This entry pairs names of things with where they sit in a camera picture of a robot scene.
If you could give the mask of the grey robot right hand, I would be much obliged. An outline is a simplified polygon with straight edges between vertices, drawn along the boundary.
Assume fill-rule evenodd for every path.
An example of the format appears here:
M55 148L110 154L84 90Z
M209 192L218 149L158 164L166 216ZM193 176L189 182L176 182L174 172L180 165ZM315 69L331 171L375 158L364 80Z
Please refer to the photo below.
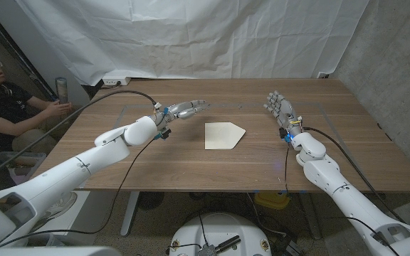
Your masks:
M302 132L300 119L291 103L283 95L277 91L270 92L267 100L268 103L263 106L276 118L280 128L285 129L292 138Z

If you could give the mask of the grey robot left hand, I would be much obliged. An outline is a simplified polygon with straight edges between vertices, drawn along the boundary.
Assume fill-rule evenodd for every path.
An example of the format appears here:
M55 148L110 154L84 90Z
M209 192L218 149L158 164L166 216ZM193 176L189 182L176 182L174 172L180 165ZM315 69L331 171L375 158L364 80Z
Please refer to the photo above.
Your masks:
M188 119L196 113L208 110L209 108L210 103L206 100L192 100L171 105L162 111L157 110L150 118L154 121L158 130L161 130L176 119Z

